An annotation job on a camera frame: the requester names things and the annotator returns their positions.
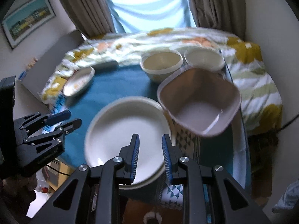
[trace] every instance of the small white dish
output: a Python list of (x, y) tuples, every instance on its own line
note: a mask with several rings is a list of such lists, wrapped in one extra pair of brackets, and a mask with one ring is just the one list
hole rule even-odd
[(91, 121), (85, 136), (85, 159), (90, 167), (103, 165), (130, 144), (132, 134), (140, 137), (136, 178), (120, 189), (137, 189), (155, 181), (165, 170), (162, 136), (175, 144), (174, 127), (159, 103), (146, 97), (126, 97), (104, 107)]
[(95, 70), (89, 66), (76, 71), (63, 87), (63, 94), (66, 97), (77, 96), (82, 93), (92, 81)]
[(220, 71), (225, 61), (223, 56), (215, 49), (193, 47), (184, 53), (187, 64), (193, 68), (202, 68), (211, 72)]
[(140, 67), (150, 80), (155, 83), (162, 82), (182, 65), (182, 55), (176, 50), (149, 51), (140, 60)]

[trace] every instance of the blanket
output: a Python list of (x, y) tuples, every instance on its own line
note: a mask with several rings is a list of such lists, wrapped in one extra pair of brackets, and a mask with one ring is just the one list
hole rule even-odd
[(281, 97), (265, 71), (259, 45), (215, 29), (165, 28), (136, 34), (106, 34), (86, 40), (66, 53), (45, 85), (41, 99), (46, 104), (55, 102), (65, 82), (80, 68), (111, 60), (120, 66), (135, 65), (150, 50), (174, 49), (183, 55), (193, 46), (221, 51), (242, 96), (241, 111), (248, 135), (280, 127)]

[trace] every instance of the metal screw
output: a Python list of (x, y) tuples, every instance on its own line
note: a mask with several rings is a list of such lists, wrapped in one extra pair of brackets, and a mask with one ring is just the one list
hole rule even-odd
[(79, 166), (79, 170), (82, 171), (82, 172), (87, 170), (87, 168), (88, 168), (88, 166), (86, 164), (82, 164), (82, 165)]
[(182, 156), (180, 160), (181, 162), (189, 162), (189, 158), (187, 158), (186, 156)]
[(115, 158), (113, 158), (114, 162), (121, 162), (123, 160), (123, 158), (121, 156), (116, 156)]
[(220, 166), (220, 165), (216, 165), (216, 166), (214, 167), (214, 169), (215, 169), (217, 172), (221, 172), (221, 171), (223, 170), (223, 167)]

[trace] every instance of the stacked plates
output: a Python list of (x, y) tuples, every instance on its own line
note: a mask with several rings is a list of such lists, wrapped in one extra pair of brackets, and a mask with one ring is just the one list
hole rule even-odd
[(121, 185), (120, 189), (141, 188), (164, 172), (162, 136), (172, 135), (175, 144), (172, 121), (156, 101), (126, 97), (104, 107), (91, 121), (85, 137), (85, 159), (90, 167), (95, 167), (118, 156), (134, 133), (140, 137), (136, 178), (132, 185)]

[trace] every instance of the black cable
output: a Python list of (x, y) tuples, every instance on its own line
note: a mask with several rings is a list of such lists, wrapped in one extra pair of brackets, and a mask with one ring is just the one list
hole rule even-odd
[(299, 113), (298, 113), (294, 118), (292, 118), (289, 122), (287, 122), (286, 124), (284, 124), (280, 129), (278, 129), (278, 130), (276, 131), (276, 133), (278, 133), (278, 132), (284, 130), (284, 129), (285, 129), (286, 127), (288, 127), (291, 123), (293, 123), (295, 120), (297, 120), (298, 117), (299, 117)]
[(66, 175), (66, 176), (70, 176), (69, 174), (67, 173), (62, 173), (62, 172), (59, 172), (58, 170), (56, 170), (54, 167), (51, 167), (50, 165), (47, 164), (47, 167), (49, 167), (50, 169), (53, 169), (54, 171), (60, 173), (60, 174), (63, 174), (63, 175)]

